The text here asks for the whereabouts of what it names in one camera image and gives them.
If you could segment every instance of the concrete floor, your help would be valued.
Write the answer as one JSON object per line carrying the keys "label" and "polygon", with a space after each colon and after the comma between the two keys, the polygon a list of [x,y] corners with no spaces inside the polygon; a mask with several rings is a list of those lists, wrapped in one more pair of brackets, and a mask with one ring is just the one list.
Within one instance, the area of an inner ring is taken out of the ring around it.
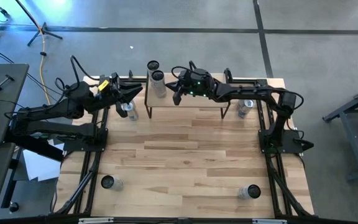
{"label": "concrete floor", "polygon": [[[39,22],[46,21],[52,26],[257,27],[251,0],[23,3]],[[260,0],[259,4],[266,29],[358,30],[358,0]],[[15,2],[0,0],[0,6],[12,16],[10,24],[30,24]],[[28,63],[29,72],[38,77],[41,40],[26,46],[33,34],[0,32],[0,51],[15,62]],[[92,75],[112,72],[126,75],[129,69],[135,75],[143,75],[149,60],[160,61],[163,70],[193,60],[210,72],[230,67],[235,77],[266,77],[257,34],[61,32],[58,35],[64,39],[46,38],[44,77],[53,89],[56,77],[62,77],[66,83],[74,81],[71,54]],[[298,128],[305,130],[305,139],[315,143],[314,148],[305,152],[315,214],[358,221],[358,181],[346,182],[346,175],[357,170],[350,145],[339,121],[326,124],[321,120],[358,92],[358,35],[269,34],[266,39],[274,77],[284,78],[289,90],[305,97],[305,104],[293,116]],[[38,106],[46,100],[41,89],[27,79],[19,103]],[[52,180],[20,184],[14,200],[22,208],[12,215],[0,209],[0,218],[46,214],[53,188]]]}

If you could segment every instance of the yellow tag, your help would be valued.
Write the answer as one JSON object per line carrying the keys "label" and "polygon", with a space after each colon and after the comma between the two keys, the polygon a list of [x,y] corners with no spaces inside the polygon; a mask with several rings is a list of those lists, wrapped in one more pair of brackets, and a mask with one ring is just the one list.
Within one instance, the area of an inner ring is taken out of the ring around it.
{"label": "yellow tag", "polygon": [[99,91],[102,91],[104,89],[104,87],[106,87],[109,84],[109,81],[105,80],[104,82],[102,82],[102,84],[100,84],[98,86]]}

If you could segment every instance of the small stand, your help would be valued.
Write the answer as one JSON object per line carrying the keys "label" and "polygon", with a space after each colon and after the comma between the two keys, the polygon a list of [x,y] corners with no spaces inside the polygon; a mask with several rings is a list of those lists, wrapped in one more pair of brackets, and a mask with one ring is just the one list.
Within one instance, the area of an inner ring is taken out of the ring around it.
{"label": "small stand", "polygon": [[[27,14],[27,16],[31,19],[32,23],[34,23],[35,26],[37,26],[36,21],[34,20],[34,18],[31,16],[31,14],[28,12],[28,10],[23,6],[23,4],[20,2],[20,0],[16,0],[16,2],[19,4],[19,6],[23,9],[23,11]],[[46,31],[47,29],[47,24],[44,22],[44,24],[42,24],[41,27],[41,31],[43,34],[48,34],[51,35],[53,37],[59,38],[60,40],[63,39],[63,37],[60,37],[59,35],[56,35],[54,33],[51,33],[49,31]],[[40,34],[40,31],[38,30],[37,33],[33,36],[33,38],[31,38],[31,40],[29,41],[29,43],[27,44],[27,46],[30,47],[31,43],[35,40],[36,37],[38,37],[38,35]]]}

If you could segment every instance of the wooden tabletop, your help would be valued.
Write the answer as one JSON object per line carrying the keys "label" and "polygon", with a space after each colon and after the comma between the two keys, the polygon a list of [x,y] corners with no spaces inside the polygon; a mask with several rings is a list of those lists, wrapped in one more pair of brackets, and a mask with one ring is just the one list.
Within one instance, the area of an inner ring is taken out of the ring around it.
{"label": "wooden tabletop", "polygon": [[[281,78],[270,78],[268,84],[285,87]],[[109,112],[108,145],[99,166],[92,216],[273,217],[265,158],[259,149],[256,108],[245,119],[238,117],[234,105],[224,119],[219,108],[156,108],[149,119],[144,96],[143,90],[135,98],[138,121],[121,118],[115,110]],[[86,115],[73,124],[90,121],[91,116]],[[55,210],[76,189],[83,156],[84,152],[74,152],[63,163]],[[313,213],[301,161],[292,154],[282,157],[288,188]],[[124,190],[102,188],[100,181],[105,175],[119,177]],[[262,195],[254,200],[237,199],[238,189],[250,184],[257,184]],[[277,189],[284,211],[282,193]]]}
{"label": "wooden tabletop", "polygon": [[[214,73],[212,76],[219,80],[222,83],[225,83],[226,80],[222,73]],[[171,73],[164,73],[165,83],[175,82],[177,79]],[[158,98],[155,94],[154,89],[151,87],[149,82],[148,92],[147,92],[147,106],[149,107],[196,107],[196,108],[225,108],[227,103],[216,103],[213,100],[209,100],[207,97],[193,97],[191,95],[183,95],[181,97],[181,102],[178,106],[173,104],[172,100],[173,91],[167,88],[167,95],[164,98]]]}

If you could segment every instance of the tripod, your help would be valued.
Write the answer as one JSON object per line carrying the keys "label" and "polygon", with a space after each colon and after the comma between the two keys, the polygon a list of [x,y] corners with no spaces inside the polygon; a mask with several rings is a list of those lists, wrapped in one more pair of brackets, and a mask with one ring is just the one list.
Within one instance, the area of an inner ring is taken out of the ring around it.
{"label": "tripod", "polygon": [[[37,27],[38,29],[38,25],[37,22],[34,20],[34,18],[31,16],[31,14],[28,12],[28,10],[23,6],[23,4],[20,2],[20,0],[16,0],[16,2],[19,4],[19,6],[23,9],[23,11],[27,14],[27,16],[31,19],[32,23],[34,23],[34,25]],[[42,24],[42,27],[40,29],[38,29],[37,33],[35,33],[35,35],[33,36],[33,38],[31,38],[31,40],[29,41],[29,43],[27,44],[27,46],[30,47],[31,43],[35,40],[35,38],[38,37],[38,35],[40,34],[40,32],[42,32],[42,34],[48,34],[51,35],[52,37],[56,37],[59,38],[60,40],[63,39],[63,37],[60,37],[59,35],[56,35],[54,33],[51,33],[49,31],[46,31],[47,28],[47,24],[44,22],[44,24]]]}

